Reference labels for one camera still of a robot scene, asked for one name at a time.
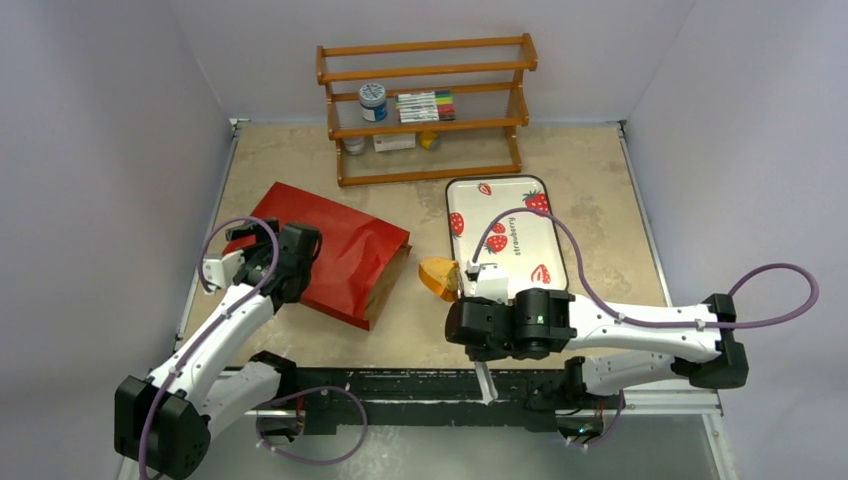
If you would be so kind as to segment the red paper bag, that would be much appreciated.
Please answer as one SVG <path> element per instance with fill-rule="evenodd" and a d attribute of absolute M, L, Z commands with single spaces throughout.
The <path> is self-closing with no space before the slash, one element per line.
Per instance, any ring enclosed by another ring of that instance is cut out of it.
<path fill-rule="evenodd" d="M 323 235 L 301 303 L 370 331 L 411 251 L 410 232 L 329 198 L 276 182 L 251 214 L 300 222 Z"/>

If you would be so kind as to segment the strawberry print white tray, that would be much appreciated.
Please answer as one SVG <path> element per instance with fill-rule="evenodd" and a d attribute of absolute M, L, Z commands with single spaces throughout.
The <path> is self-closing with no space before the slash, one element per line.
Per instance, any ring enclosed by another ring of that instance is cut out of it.
<path fill-rule="evenodd" d="M 532 175 L 454 179 L 445 190 L 451 256 L 509 274 L 509 296 L 528 288 L 568 288 L 568 275 L 544 182 Z"/>

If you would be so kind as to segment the yellow fake bread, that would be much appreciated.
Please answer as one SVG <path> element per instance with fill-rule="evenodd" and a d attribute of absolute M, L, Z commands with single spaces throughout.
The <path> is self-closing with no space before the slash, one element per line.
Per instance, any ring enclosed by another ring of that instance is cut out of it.
<path fill-rule="evenodd" d="M 425 257 L 418 263 L 418 276 L 421 283 L 432 293 L 446 302 L 458 299 L 459 265 L 446 257 Z"/>

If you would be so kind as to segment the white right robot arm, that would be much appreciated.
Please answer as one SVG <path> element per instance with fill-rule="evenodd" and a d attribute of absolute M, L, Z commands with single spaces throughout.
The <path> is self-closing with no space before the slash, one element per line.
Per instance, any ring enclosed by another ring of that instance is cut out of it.
<path fill-rule="evenodd" d="M 614 308 L 610 314 L 585 296 L 541 288 L 518 292 L 510 304 L 465 297 L 450 307 L 445 337 L 464 346 L 477 363 L 617 349 L 612 356 L 569 360 L 561 392 L 576 407 L 630 386 L 674 378 L 713 390 L 746 384 L 749 362 L 733 334 L 736 308 L 731 296 L 713 294 L 688 307 Z"/>

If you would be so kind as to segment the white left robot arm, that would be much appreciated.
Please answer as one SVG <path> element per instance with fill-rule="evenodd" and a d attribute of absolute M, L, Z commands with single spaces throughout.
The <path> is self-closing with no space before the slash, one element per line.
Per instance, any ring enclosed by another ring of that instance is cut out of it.
<path fill-rule="evenodd" d="M 323 245 L 310 225 L 241 216 L 218 227 L 229 241 L 252 243 L 227 254 L 205 252 L 197 266 L 208 294 L 224 295 L 212 314 L 145 377 L 127 376 L 114 394 L 114 449 L 136 461 L 141 479 L 185 479 L 211 441 L 266 401 L 284 409 L 297 399 L 291 362 L 264 353 L 235 378 L 221 379 L 231 357 L 285 304 L 309 286 Z"/>

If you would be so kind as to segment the small white bottle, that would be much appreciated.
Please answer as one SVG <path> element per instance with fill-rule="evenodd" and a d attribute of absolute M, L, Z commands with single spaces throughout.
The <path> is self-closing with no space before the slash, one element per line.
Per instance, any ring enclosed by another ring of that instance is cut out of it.
<path fill-rule="evenodd" d="M 360 137 L 345 137 L 342 139 L 345 151 L 349 155 L 360 155 L 364 152 L 366 141 L 363 136 Z"/>

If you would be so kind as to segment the small white box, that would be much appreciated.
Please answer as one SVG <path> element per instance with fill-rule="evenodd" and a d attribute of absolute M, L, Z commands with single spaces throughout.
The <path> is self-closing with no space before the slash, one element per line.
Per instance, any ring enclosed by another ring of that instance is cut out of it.
<path fill-rule="evenodd" d="M 374 135 L 372 139 L 378 153 L 412 149 L 417 145 L 415 133 L 380 134 Z"/>

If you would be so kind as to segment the blue label white jar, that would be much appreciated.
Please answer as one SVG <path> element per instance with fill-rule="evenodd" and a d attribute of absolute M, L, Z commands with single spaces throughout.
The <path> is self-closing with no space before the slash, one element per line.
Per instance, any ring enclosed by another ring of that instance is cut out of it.
<path fill-rule="evenodd" d="M 362 118 L 369 122 L 380 122 L 387 117 L 387 91 L 379 83 L 369 82 L 358 90 L 358 101 Z"/>

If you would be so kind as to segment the small yellow cube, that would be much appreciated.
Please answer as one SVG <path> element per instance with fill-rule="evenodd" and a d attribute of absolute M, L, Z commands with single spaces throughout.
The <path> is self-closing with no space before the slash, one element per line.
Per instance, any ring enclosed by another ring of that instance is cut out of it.
<path fill-rule="evenodd" d="M 439 146 L 440 137 L 436 132 L 425 131 L 419 134 L 419 144 L 426 150 L 435 150 Z"/>

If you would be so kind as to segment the pack of coloured markers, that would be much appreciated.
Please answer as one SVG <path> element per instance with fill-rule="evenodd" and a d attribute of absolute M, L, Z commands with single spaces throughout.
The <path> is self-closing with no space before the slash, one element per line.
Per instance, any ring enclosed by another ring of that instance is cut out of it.
<path fill-rule="evenodd" d="M 456 119 L 451 90 L 403 93 L 395 96 L 400 123 L 445 122 Z"/>

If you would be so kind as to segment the orange wooden shelf rack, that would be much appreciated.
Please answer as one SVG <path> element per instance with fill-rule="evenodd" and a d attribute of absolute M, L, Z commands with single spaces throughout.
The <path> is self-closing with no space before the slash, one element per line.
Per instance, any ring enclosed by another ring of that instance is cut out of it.
<path fill-rule="evenodd" d="M 324 90 L 326 132 L 341 187 L 519 173 L 517 130 L 528 125 L 524 76 L 538 67 L 528 33 L 518 36 L 324 47 L 315 76 Z M 344 142 L 354 137 L 502 130 L 502 165 L 353 175 Z"/>

